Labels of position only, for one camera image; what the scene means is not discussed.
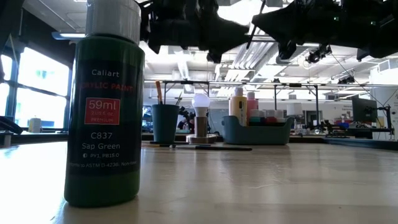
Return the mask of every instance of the table surface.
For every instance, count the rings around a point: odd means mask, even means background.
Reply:
[[[397,223],[398,154],[328,144],[142,150],[132,202],[63,199],[66,143],[0,150],[0,223]]]

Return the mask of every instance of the ceiling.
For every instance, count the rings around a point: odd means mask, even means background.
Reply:
[[[250,26],[251,17],[258,14],[261,0],[223,1],[220,4],[219,15],[225,19]],[[84,0],[26,0],[24,8],[42,19],[48,25],[60,32],[84,32],[86,17],[86,2]],[[264,12],[276,10],[266,7]],[[257,35],[264,35],[260,30]],[[237,47],[225,53],[221,65],[207,62],[206,52],[197,48],[190,48],[183,54],[175,53],[176,48],[162,46],[157,55],[151,51],[146,43],[140,47],[146,53],[145,76],[147,80],[168,80],[188,78],[191,80],[271,82],[279,78],[281,82],[312,82],[337,83],[338,78],[345,74],[345,69],[353,70],[357,82],[366,83],[369,80],[369,69],[385,59],[365,58],[356,61],[356,49],[331,46],[333,55],[324,58],[320,63],[311,65],[305,61],[308,52],[314,45],[298,47],[294,58],[287,65],[277,64],[277,45],[275,43],[256,42],[246,50],[246,45]],[[232,93],[232,88],[219,87],[216,96]]]

